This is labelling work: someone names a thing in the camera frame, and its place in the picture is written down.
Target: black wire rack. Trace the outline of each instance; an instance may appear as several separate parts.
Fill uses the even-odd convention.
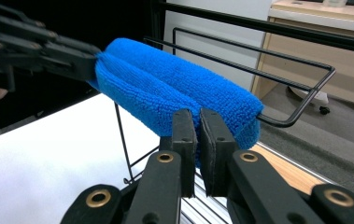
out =
[[[304,109],[310,104],[311,100],[316,96],[316,94],[321,90],[321,88],[332,78],[332,76],[335,73],[335,68],[324,63],[318,63],[314,61],[309,61],[303,58],[298,58],[294,56],[290,56],[284,53],[280,52],[275,52],[267,49],[262,49],[262,48],[257,48],[253,47],[247,44],[243,43],[238,43],[233,40],[221,38],[218,36],[214,35],[209,35],[189,29],[184,29],[180,27],[174,27],[173,28],[173,42],[167,42],[163,40],[162,36],[162,28],[163,28],[163,17],[164,17],[164,12],[165,11],[173,11],[177,13],[181,13],[184,15],[189,15],[189,16],[195,16],[203,19],[208,19],[212,21],[220,21],[232,25],[237,25],[253,30],[258,30],[258,31],[263,31],[266,33],[271,33],[271,34],[276,34],[276,35],[284,35],[287,37],[292,37],[292,38],[297,38],[313,43],[318,43],[322,45],[328,45],[332,47],[337,47],[340,49],[349,49],[354,51],[354,37],[353,36],[348,36],[348,35],[338,35],[338,34],[333,34],[333,33],[327,33],[327,32],[321,32],[321,31],[316,31],[316,30],[310,30],[310,29],[305,29],[305,28],[300,28],[300,27],[292,27],[288,25],[283,25],[283,24],[277,24],[277,23],[272,23],[269,21],[258,21],[258,20],[253,20],[250,18],[244,18],[244,17],[237,17],[234,15],[228,15],[224,13],[218,13],[214,11],[208,11],[208,10],[202,10],[199,8],[193,8],[193,7],[184,7],[180,5],[175,5],[175,4],[169,4],[165,3],[164,1],[161,0],[150,0],[147,2],[146,9],[148,9],[148,18],[150,21],[150,26],[151,26],[151,35],[145,36],[143,38],[143,42],[158,48],[158,49],[163,49],[163,46],[167,46],[172,48],[173,54],[177,54],[177,50],[182,50],[184,52],[188,52],[190,54],[203,57],[205,59],[211,60],[216,63],[221,63],[225,64],[228,66],[231,66],[232,68],[245,71],[248,73],[251,73],[254,76],[259,76],[259,77],[264,77],[270,80],[273,80],[277,83],[281,83],[293,88],[296,88],[301,91],[307,91],[306,97],[301,101],[301,103],[295,108],[295,110],[289,115],[289,117],[285,120],[279,120],[279,119],[274,119],[270,118],[264,114],[260,114],[257,119],[268,123],[272,126],[278,127],[278,128],[287,128],[293,125],[298,118],[303,114]],[[234,63],[230,62],[227,60],[221,59],[218,55],[209,55],[194,49],[188,49],[183,46],[180,46],[177,44],[177,34],[189,34],[189,35],[195,35],[199,36],[202,38],[218,41],[220,43],[228,44],[231,46],[234,46],[236,48],[241,48],[241,49],[249,49],[253,50],[256,52],[259,52],[260,54],[267,54],[267,55],[272,55],[278,58],[290,60],[293,62],[297,63],[302,63],[306,64],[308,66],[314,66],[320,69],[323,69],[326,74],[315,84],[313,87],[306,86],[302,83],[298,83],[295,81],[291,81],[282,77],[278,77],[266,72],[263,72],[261,70],[251,68],[244,66],[243,64],[239,63]],[[133,167],[137,165],[139,162],[144,160],[147,156],[151,155],[153,152],[159,149],[159,147],[155,147],[153,149],[150,149],[147,154],[142,156],[136,161],[130,161],[129,159],[129,154],[128,154],[128,149],[126,146],[125,142],[125,137],[124,137],[124,132],[123,132],[123,127],[122,127],[122,121],[120,117],[120,111],[119,111],[119,106],[115,103],[115,110],[116,110],[116,115],[118,119],[118,124],[120,128],[120,137],[123,145],[123,150],[125,154],[125,159],[127,162],[127,167],[129,170],[129,177],[124,178],[124,183],[125,184],[132,184],[134,183],[143,173],[144,171],[139,172],[138,174],[134,175],[133,174]],[[196,172],[196,180],[200,180],[200,175]],[[205,191],[203,187],[196,185],[196,190],[198,191]],[[198,203],[201,203],[203,207],[206,207],[209,212],[214,213],[214,216],[218,216],[219,223],[228,223],[227,220],[225,220],[223,217],[220,217],[217,215],[216,211],[213,211],[207,204],[208,202],[205,202],[203,199],[194,199],[198,200]],[[220,210],[224,210],[227,212],[226,205],[225,203],[222,203],[219,199],[214,199],[211,198],[209,199],[212,201],[212,203],[217,204],[220,207]],[[191,201],[182,199],[182,203],[185,203],[188,207],[190,207],[193,210],[196,210],[195,206],[191,204]],[[203,219],[203,222],[210,223],[209,220],[205,218],[205,216],[200,212],[197,211],[197,214],[199,217]],[[189,218],[189,216],[186,214],[186,212],[181,211],[181,222],[183,220],[184,223],[194,223],[194,221]]]

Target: white table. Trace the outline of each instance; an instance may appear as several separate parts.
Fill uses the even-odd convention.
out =
[[[132,161],[158,146],[156,134],[120,112]],[[83,190],[97,184],[122,189],[124,177],[114,103],[100,94],[0,135],[0,224],[60,223]]]

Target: floor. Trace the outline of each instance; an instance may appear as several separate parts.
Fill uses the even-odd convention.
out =
[[[301,99],[277,85],[262,99],[263,113],[285,119]],[[330,114],[309,105],[290,128],[262,125],[261,141],[304,166],[354,190],[354,104],[329,95]]]

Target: black plastic part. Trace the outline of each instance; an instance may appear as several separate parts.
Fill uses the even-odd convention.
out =
[[[38,55],[39,51],[42,49],[40,45],[37,45],[33,41],[22,39],[13,35],[5,35],[3,33],[0,33],[0,43],[3,46],[7,46],[9,49],[15,49],[31,55]]]
[[[15,91],[16,84],[12,67],[5,67],[4,72],[0,73],[0,88],[7,91]]]
[[[0,28],[3,32],[9,35],[18,36],[20,38],[29,38],[31,41],[55,40],[57,35],[52,31],[43,29],[35,25],[27,24],[26,22],[12,20],[10,18],[0,16]]]
[[[191,111],[178,110],[173,116],[172,150],[182,159],[181,190],[182,197],[194,196],[195,153],[197,136]]]
[[[46,44],[43,51],[48,55],[49,62],[59,61],[55,64],[44,64],[47,71],[80,81],[95,78],[95,55],[54,43]]]
[[[229,171],[256,223],[323,223],[261,154],[236,151]]]
[[[316,185],[310,206],[326,223],[354,223],[354,192],[333,184]]]
[[[255,218],[246,207],[242,207],[233,200],[227,200],[227,210],[232,223],[254,224]]]
[[[120,191],[122,197],[120,203],[120,209],[123,212],[123,220],[121,223],[124,223],[125,219],[127,218],[128,211],[130,210],[131,203],[133,202],[138,185],[139,185],[139,179],[132,182],[131,184],[129,184],[127,187],[125,187]]]
[[[321,113],[321,115],[327,115],[327,114],[331,113],[331,109],[327,106],[320,106],[319,113]]]
[[[238,146],[220,114],[203,108],[200,117],[200,172],[206,195],[226,197],[230,182],[227,161]]]
[[[21,21],[26,22],[27,24],[31,24],[31,25],[36,24],[36,21],[29,19],[23,12],[0,4],[0,14],[4,14],[4,13],[12,14],[15,17],[18,17]]]
[[[225,22],[232,25],[263,31],[266,33],[272,33],[275,35],[284,35],[287,37],[328,45],[340,49],[354,50],[354,37],[349,35],[327,33],[313,29],[239,17],[226,13],[218,13],[215,11],[204,10],[195,7],[185,7],[182,5],[166,3],[162,0],[157,1],[157,4],[154,5],[154,7],[212,21]]]
[[[102,192],[107,191],[110,194],[110,200],[106,203],[106,195]],[[94,203],[104,203],[101,206],[90,207],[87,200]],[[121,194],[118,189],[109,185],[96,185],[85,189],[79,194],[74,203],[66,211],[62,224],[109,224],[120,223],[123,215],[120,210]]]
[[[173,138],[172,137],[160,137],[159,151],[172,150]]]
[[[162,150],[150,155],[126,224],[179,223],[181,158]]]

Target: wooden cabinet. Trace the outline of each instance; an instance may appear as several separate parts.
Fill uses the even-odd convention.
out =
[[[328,8],[320,3],[301,2],[301,5],[296,5],[293,2],[274,3],[269,21],[354,36],[354,7]],[[334,66],[336,73],[322,91],[354,102],[354,51],[273,34],[266,34],[263,47]],[[325,75],[325,71],[318,68],[264,54],[258,68],[309,86]],[[256,77],[252,92],[263,98],[275,85],[273,81]]]

